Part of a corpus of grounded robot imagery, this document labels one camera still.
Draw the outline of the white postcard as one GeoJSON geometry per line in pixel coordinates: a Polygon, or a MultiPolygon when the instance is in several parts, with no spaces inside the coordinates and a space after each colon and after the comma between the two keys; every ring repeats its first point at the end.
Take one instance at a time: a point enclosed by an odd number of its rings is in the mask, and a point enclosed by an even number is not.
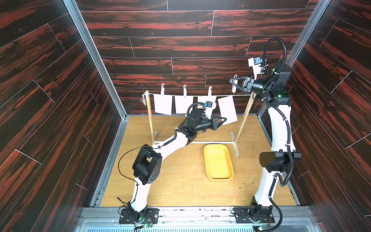
{"type": "Polygon", "coordinates": [[[177,114],[186,114],[188,108],[193,104],[193,96],[175,96],[175,111],[177,114]]]}
{"type": "Polygon", "coordinates": [[[216,96],[200,96],[198,97],[198,102],[205,103],[206,106],[206,111],[205,115],[208,119],[211,118],[213,110],[216,108],[216,96]]]}
{"type": "Polygon", "coordinates": [[[219,98],[218,105],[220,109],[221,117],[227,120],[223,123],[223,126],[237,122],[237,113],[234,105],[234,100],[232,96],[219,98]]]}
{"type": "Polygon", "coordinates": [[[155,112],[158,114],[171,115],[172,114],[172,95],[153,94],[155,112]]]}

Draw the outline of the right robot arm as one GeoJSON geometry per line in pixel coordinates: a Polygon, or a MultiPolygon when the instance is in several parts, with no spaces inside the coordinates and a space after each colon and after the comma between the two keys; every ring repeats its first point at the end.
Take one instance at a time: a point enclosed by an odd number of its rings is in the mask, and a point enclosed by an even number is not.
{"type": "Polygon", "coordinates": [[[277,208],[273,201],[278,186],[285,187],[294,171],[295,161],[301,159],[291,136],[291,96],[286,89],[291,67],[277,66],[266,80],[248,76],[234,76],[230,83],[242,92],[258,92],[266,104],[271,120],[271,150],[260,154],[262,177],[257,193],[248,209],[233,210],[238,223],[268,224],[274,222],[272,210],[277,208]]]}

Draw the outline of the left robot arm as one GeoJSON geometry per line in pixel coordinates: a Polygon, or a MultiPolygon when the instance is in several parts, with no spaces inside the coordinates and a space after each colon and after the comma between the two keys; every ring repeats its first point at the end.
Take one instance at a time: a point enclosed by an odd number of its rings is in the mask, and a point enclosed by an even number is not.
{"type": "Polygon", "coordinates": [[[191,116],[175,129],[174,136],[157,145],[143,145],[133,164],[134,193],[128,203],[128,211],[135,221],[145,216],[147,198],[151,184],[159,177],[163,160],[172,153],[189,145],[200,132],[208,129],[217,130],[227,121],[224,117],[191,116]]]}

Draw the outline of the yellow plastic tray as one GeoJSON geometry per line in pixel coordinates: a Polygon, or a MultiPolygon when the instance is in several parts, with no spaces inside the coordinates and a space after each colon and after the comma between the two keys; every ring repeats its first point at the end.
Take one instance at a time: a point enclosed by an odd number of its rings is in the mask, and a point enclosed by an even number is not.
{"type": "Polygon", "coordinates": [[[210,181],[228,181],[234,177],[231,156],[225,145],[209,144],[203,151],[206,175],[210,181]]]}

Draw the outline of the wooden drying rack frame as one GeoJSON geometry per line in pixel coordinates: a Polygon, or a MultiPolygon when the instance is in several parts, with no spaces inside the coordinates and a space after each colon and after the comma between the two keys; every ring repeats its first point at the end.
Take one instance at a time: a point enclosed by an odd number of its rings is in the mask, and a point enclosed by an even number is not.
{"type": "MultiPolygon", "coordinates": [[[[150,93],[148,90],[146,90],[144,92],[144,94],[142,95],[142,100],[141,102],[147,106],[147,110],[148,110],[148,118],[149,118],[149,125],[150,125],[150,131],[151,131],[151,138],[152,138],[152,145],[155,145],[156,143],[162,143],[162,141],[156,141],[157,140],[157,136],[158,136],[158,131],[154,131],[153,130],[153,123],[152,123],[152,113],[151,113],[151,102],[150,102],[150,93]]],[[[239,149],[238,149],[238,139],[240,138],[240,135],[243,131],[243,127],[246,123],[246,120],[247,120],[247,117],[250,113],[250,110],[251,110],[251,107],[254,103],[254,100],[255,100],[255,97],[256,97],[257,93],[255,92],[252,92],[250,94],[250,98],[249,98],[249,101],[248,101],[248,104],[245,108],[245,111],[244,111],[244,115],[243,115],[243,119],[242,121],[240,122],[240,125],[239,125],[239,130],[238,130],[238,133],[235,134],[233,131],[230,131],[230,134],[231,134],[231,141],[224,141],[224,142],[216,142],[216,141],[211,141],[211,142],[207,142],[207,141],[194,141],[193,143],[200,143],[200,144],[232,144],[233,145],[233,149],[234,149],[234,152],[235,152],[235,156],[238,158],[240,156],[239,154],[239,149]]],[[[217,119],[210,119],[210,120],[202,120],[202,119],[197,119],[196,120],[196,124],[195,126],[192,125],[191,127],[191,132],[193,134],[196,134],[196,132],[200,132],[202,131],[202,129],[217,129],[219,128],[220,126],[222,125],[222,121],[220,123],[217,122],[217,119]]]]}

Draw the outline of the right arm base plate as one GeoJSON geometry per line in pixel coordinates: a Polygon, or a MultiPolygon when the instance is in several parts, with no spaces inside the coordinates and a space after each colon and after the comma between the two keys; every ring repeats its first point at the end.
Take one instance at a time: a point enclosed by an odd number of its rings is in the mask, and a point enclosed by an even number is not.
{"type": "Polygon", "coordinates": [[[274,223],[275,219],[272,214],[271,207],[234,207],[231,213],[235,216],[238,224],[246,223],[263,223],[270,224],[274,223]]]}

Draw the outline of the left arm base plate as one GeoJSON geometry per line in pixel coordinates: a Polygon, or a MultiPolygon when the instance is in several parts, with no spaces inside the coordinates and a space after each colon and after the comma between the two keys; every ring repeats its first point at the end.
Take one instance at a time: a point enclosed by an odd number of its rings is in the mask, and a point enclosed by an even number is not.
{"type": "Polygon", "coordinates": [[[132,209],[122,209],[119,224],[157,224],[159,209],[145,208],[141,212],[132,209]]]}

